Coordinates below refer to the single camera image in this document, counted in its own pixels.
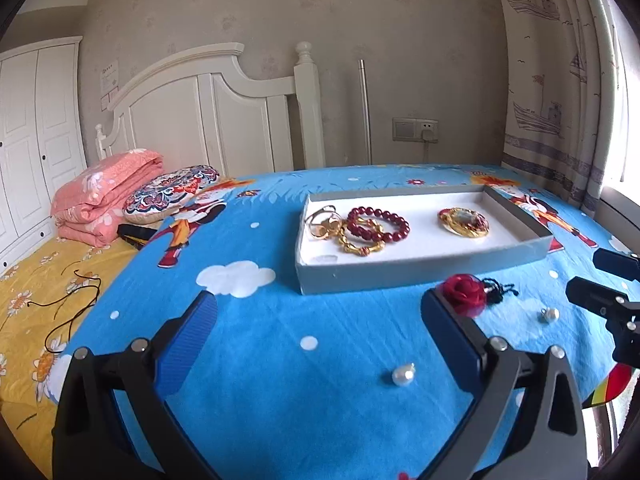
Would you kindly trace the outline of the pink folded quilt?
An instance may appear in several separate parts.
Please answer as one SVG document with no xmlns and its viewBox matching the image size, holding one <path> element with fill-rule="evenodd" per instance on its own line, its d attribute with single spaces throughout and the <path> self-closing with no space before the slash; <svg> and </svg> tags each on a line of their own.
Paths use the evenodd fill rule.
<svg viewBox="0 0 640 480">
<path fill-rule="evenodd" d="M 163 172 L 163 156 L 145 148 L 102 159 L 55 192 L 51 216 L 58 237 L 93 247 L 111 244 L 127 198 Z"/>
</svg>

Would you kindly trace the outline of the grey shallow tray box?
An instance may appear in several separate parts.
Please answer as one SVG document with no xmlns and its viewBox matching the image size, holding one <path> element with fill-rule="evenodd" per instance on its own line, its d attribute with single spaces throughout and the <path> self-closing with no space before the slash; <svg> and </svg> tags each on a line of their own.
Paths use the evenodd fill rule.
<svg viewBox="0 0 640 480">
<path fill-rule="evenodd" d="M 333 240 L 314 237 L 306 221 L 327 206 L 344 217 L 356 206 L 399 214 L 409 222 L 405 240 L 361 257 Z M 448 231 L 439 211 L 463 207 L 484 214 L 489 233 L 465 238 Z M 300 216 L 295 267 L 304 295 L 360 292 L 442 281 L 458 273 L 484 274 L 543 259 L 552 233 L 487 185 L 383 188 L 311 194 Z"/>
</svg>

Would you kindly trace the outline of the wall paper notice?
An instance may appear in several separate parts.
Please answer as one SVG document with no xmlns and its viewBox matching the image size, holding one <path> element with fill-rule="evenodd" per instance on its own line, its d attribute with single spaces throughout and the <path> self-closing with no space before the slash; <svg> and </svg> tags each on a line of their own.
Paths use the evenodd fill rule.
<svg viewBox="0 0 640 480">
<path fill-rule="evenodd" d="M 107 110 L 119 86 L 119 64 L 117 60 L 108 63 L 100 73 L 101 110 Z"/>
</svg>

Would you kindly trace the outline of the yellow floral bedsheet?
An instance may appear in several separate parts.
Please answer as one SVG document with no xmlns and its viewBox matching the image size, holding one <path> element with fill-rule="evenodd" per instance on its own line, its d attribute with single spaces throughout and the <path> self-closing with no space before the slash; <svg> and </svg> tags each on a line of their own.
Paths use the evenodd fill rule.
<svg viewBox="0 0 640 480">
<path fill-rule="evenodd" d="M 52 477 L 53 367 L 103 292 L 136 251 L 121 240 L 92 247 L 55 237 L 1 274 L 1 415 L 27 457 Z"/>
</svg>

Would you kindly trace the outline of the jade pendant pink knot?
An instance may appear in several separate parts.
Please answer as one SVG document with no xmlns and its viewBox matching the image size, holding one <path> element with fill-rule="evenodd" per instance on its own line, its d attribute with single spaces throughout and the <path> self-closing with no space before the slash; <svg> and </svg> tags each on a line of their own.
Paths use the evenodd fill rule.
<svg viewBox="0 0 640 480">
<path fill-rule="evenodd" d="M 452 208 L 449 217 L 452 222 L 460 226 L 472 226 L 476 223 L 477 212 L 466 208 Z"/>
</svg>

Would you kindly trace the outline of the white bed headboard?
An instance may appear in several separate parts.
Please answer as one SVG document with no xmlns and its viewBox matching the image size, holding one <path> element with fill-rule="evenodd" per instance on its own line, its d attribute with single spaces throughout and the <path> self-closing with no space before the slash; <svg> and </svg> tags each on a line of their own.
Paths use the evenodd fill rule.
<svg viewBox="0 0 640 480">
<path fill-rule="evenodd" d="M 166 170 L 209 164 L 224 176 L 295 168 L 288 101 L 296 99 L 303 166 L 326 164 L 320 80 L 311 44 L 296 44 L 290 76 L 252 79 L 240 42 L 184 50 L 150 65 L 111 97 L 110 131 L 96 126 L 99 158 L 134 148 L 163 155 Z"/>
</svg>

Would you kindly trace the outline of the black fan on bed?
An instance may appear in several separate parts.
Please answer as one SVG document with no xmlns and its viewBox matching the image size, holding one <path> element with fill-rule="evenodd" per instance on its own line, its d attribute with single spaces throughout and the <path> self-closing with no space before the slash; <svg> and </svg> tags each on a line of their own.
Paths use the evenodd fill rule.
<svg viewBox="0 0 640 480">
<path fill-rule="evenodd" d="M 137 224 L 121 223 L 117 228 L 118 237 L 137 250 L 148 244 L 155 233 L 156 229 L 138 226 Z"/>
</svg>

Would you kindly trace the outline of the wall switch socket panel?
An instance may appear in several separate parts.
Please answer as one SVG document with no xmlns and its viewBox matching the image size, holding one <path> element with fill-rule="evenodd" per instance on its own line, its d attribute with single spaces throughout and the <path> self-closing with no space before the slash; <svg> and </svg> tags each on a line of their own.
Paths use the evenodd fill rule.
<svg viewBox="0 0 640 480">
<path fill-rule="evenodd" d="M 437 143 L 439 141 L 438 121 L 394 117 L 392 135 L 396 142 Z"/>
</svg>

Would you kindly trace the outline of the gold bangle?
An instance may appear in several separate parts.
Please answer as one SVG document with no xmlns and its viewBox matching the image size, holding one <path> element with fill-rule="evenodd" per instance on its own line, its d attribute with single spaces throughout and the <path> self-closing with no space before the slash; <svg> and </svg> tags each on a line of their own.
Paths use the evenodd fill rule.
<svg viewBox="0 0 640 480">
<path fill-rule="evenodd" d="M 453 232 L 462 237 L 477 238 L 485 237 L 489 233 L 490 225 L 484 214 L 477 212 L 476 223 L 472 226 L 460 226 L 460 224 L 454 223 L 450 220 L 449 214 L 452 208 L 463 207 L 451 207 L 445 208 L 439 211 L 438 220 L 440 224 L 448 231 Z"/>
</svg>

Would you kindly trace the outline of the red fabric rose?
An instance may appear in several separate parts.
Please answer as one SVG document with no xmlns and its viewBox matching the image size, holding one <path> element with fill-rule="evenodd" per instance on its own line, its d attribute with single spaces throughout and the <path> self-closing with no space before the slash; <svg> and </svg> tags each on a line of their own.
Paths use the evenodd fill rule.
<svg viewBox="0 0 640 480">
<path fill-rule="evenodd" d="M 476 318 L 488 305 L 484 283 L 472 274 L 454 274 L 437 289 L 457 315 Z"/>
</svg>

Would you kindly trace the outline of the silver gold ring bangles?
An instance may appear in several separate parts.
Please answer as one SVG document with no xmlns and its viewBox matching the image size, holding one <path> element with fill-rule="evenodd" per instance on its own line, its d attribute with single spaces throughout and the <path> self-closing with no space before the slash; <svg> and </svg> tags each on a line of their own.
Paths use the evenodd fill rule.
<svg viewBox="0 0 640 480">
<path fill-rule="evenodd" d="M 333 205 L 326 205 L 310 214 L 305 219 L 305 224 L 312 237 L 327 240 L 338 237 L 343 219 Z"/>
</svg>

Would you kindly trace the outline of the white wardrobe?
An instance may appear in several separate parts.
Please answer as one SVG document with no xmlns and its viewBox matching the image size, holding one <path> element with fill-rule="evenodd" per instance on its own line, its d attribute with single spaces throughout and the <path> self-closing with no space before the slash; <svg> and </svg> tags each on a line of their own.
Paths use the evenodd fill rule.
<svg viewBox="0 0 640 480">
<path fill-rule="evenodd" d="M 55 234 L 55 192 L 86 168 L 78 106 L 81 38 L 1 55 L 1 272 Z"/>
</svg>

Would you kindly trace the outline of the silver metal pole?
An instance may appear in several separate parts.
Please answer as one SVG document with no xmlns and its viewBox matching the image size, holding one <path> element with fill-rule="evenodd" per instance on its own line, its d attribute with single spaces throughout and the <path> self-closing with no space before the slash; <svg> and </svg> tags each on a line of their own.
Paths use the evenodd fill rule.
<svg viewBox="0 0 640 480">
<path fill-rule="evenodd" d="M 370 104 L 369 104 L 369 92 L 367 82 L 367 69 L 366 61 L 363 58 L 358 60 L 358 74 L 360 84 L 360 99 L 361 99 L 361 115 L 363 124 L 363 136 L 364 136 L 364 150 L 366 151 L 367 164 L 372 165 L 372 138 L 371 138 L 371 116 L 370 116 Z"/>
</svg>

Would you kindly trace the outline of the patterned pillow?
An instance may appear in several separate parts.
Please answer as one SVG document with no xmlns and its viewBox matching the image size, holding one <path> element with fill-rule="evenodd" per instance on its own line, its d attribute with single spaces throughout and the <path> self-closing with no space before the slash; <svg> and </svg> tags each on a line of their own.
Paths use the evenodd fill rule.
<svg viewBox="0 0 640 480">
<path fill-rule="evenodd" d="M 140 226 L 164 220 L 196 194 L 216 184 L 219 178 L 219 172 L 207 165 L 161 174 L 126 199 L 122 206 L 124 220 Z"/>
</svg>

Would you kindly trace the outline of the ship print curtain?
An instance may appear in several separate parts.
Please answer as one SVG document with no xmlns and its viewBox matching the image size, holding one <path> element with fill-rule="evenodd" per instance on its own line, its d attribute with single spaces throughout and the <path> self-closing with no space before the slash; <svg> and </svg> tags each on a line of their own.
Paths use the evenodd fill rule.
<svg viewBox="0 0 640 480">
<path fill-rule="evenodd" d="M 500 0 L 509 83 L 503 166 L 593 216 L 614 128 L 608 0 Z"/>
</svg>

